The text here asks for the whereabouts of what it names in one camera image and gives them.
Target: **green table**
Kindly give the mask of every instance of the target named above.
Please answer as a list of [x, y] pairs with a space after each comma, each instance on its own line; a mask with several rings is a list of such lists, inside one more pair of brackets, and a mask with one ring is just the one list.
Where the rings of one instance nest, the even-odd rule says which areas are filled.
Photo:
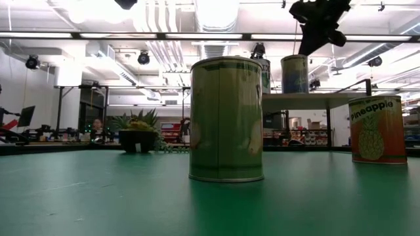
[[188, 178], [186, 154], [0, 157], [0, 235], [418, 235], [420, 159], [264, 153], [265, 180]]

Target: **ceiling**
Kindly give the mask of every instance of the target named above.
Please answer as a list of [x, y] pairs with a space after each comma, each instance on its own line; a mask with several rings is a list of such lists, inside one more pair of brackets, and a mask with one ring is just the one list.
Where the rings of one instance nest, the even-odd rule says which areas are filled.
[[[197, 31], [195, 21], [195, 8], [193, 0], [174, 0], [176, 3], [177, 28], [181, 32]], [[212, 0], [215, 4], [222, 5], [222, 0]], [[238, 17], [234, 32], [245, 33], [300, 33], [301, 30], [296, 25], [296, 20], [288, 13], [288, 8], [297, 0], [287, 0], [286, 6], [282, 8], [282, 1], [279, 0], [240, 0]], [[84, 21], [80, 15], [75, 16], [75, 12], [82, 14], [77, 0], [2, 0], [0, 1], [0, 31], [136, 31], [133, 25], [133, 17], [130, 12], [121, 10], [118, 7], [112, 8], [112, 0], [96, 1], [100, 5], [91, 6], [85, 10], [87, 17]], [[159, 5], [161, 1], [156, 1], [156, 22], [158, 22]], [[420, 0], [386, 0], [385, 9], [378, 11], [381, 1], [378, 0], [353, 0], [352, 10], [345, 14], [340, 20], [340, 27], [343, 33], [347, 34], [391, 34], [395, 29], [405, 23], [419, 17]], [[119, 23], [109, 23], [109, 16], [118, 16], [115, 21]], [[0, 43], [6, 47], [9, 41]], [[34, 40], [14, 40], [13, 45], [20, 48], [34, 47], [54, 47], [62, 49], [72, 55], [74, 47], [80, 44], [86, 45], [88, 42], [80, 41], [34, 41]], [[177, 86], [179, 78], [189, 81], [188, 74], [162, 73], [162, 66], [150, 52], [150, 63], [141, 66], [137, 62], [137, 57], [141, 50], [150, 50], [144, 41], [101, 41], [101, 48], [110, 45], [115, 50], [115, 59], [122, 64], [127, 71], [137, 77], [138, 80], [146, 85], [171, 85]], [[199, 46], [193, 46], [192, 42], [181, 42], [182, 54], [185, 64], [190, 67], [200, 60]], [[230, 55], [240, 55], [249, 57], [253, 49], [254, 42], [239, 42], [237, 46], [230, 47]], [[284, 56], [293, 54], [299, 49], [299, 43], [286, 42], [265, 42], [266, 57], [271, 61], [271, 70], [274, 83], [280, 84], [281, 66], [280, 61]], [[370, 46], [369, 43], [347, 43], [343, 48], [326, 45], [314, 52], [310, 59], [309, 70], [315, 70], [315, 77], [319, 77], [324, 85], [331, 87], [345, 87], [355, 79], [365, 79], [373, 77], [373, 83], [389, 80], [391, 86], [401, 87], [414, 84], [420, 79], [418, 73], [400, 74], [400, 72], [417, 71], [414, 61], [418, 61], [417, 54], [420, 50], [419, 44], [404, 44], [381, 55], [383, 65], [371, 69], [368, 66], [359, 65], [342, 72], [342, 75], [332, 76], [331, 66], [335, 66], [335, 60], [347, 58], [354, 53], [360, 52]], [[23, 54], [22, 50], [13, 50], [15, 54]], [[59, 66], [59, 62], [50, 62]], [[98, 61], [97, 58], [88, 57], [83, 59], [86, 69], [83, 73], [84, 79], [96, 79], [101, 83], [118, 85], [118, 74], [110, 69], [107, 64]]]

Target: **dark planter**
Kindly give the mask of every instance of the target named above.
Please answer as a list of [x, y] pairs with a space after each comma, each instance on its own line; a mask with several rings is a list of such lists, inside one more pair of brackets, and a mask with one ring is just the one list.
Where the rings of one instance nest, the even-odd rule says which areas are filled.
[[127, 153], [136, 153], [136, 144], [140, 144], [141, 153], [148, 153], [153, 149], [157, 134], [150, 131], [121, 130], [119, 143]]

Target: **can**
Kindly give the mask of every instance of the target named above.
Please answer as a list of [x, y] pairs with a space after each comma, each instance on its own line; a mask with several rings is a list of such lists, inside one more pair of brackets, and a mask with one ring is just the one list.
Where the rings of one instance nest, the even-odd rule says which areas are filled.
[[308, 93], [308, 57], [305, 55], [286, 56], [282, 59], [283, 93]]
[[348, 106], [353, 161], [407, 164], [400, 96], [356, 98]]
[[259, 62], [262, 66], [261, 72], [261, 87], [263, 94], [270, 94], [271, 93], [271, 85], [270, 85], [270, 78], [271, 78], [271, 62], [264, 58], [254, 59]]
[[257, 61], [235, 56], [192, 66], [190, 178], [264, 178], [261, 71]]

